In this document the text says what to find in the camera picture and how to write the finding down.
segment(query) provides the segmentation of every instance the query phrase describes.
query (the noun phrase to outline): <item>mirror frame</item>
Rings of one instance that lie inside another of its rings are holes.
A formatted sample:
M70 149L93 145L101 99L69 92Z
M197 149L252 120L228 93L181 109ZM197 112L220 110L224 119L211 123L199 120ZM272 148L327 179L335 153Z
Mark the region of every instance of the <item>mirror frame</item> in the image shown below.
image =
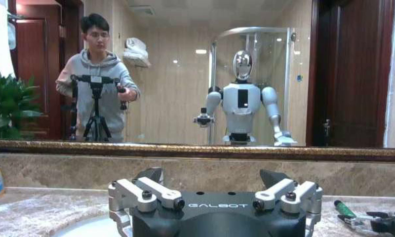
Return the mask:
M0 153L395 163L395 149L0 140Z

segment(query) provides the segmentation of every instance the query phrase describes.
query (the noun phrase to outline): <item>sink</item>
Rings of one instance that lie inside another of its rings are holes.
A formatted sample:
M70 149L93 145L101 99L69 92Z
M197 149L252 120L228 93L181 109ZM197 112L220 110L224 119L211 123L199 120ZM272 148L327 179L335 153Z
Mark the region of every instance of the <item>sink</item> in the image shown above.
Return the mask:
M108 215L82 220L58 231L53 237L120 237L117 226Z

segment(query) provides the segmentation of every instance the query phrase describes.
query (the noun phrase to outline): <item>man's hand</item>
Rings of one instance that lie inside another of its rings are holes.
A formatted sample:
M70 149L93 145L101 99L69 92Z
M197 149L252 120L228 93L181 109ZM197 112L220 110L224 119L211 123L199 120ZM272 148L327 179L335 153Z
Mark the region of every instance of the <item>man's hand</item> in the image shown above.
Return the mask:
M125 87L125 92L117 93L117 96L121 101L134 101L137 97L137 92Z

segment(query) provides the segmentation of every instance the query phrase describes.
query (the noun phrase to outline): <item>potted plant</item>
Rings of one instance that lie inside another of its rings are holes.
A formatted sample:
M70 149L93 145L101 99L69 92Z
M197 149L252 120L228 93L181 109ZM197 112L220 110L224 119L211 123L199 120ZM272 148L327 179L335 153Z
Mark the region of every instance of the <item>potted plant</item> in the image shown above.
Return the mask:
M2 77L0 73L0 139L22 138L22 121L40 116L36 99L33 77L28 84L10 75Z

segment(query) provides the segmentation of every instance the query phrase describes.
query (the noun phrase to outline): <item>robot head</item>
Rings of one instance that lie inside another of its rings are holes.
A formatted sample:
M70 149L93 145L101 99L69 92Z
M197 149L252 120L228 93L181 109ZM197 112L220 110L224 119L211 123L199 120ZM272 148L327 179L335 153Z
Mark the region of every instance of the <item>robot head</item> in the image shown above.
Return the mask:
M251 72L251 54L240 50L232 60L232 70L237 80L245 81Z

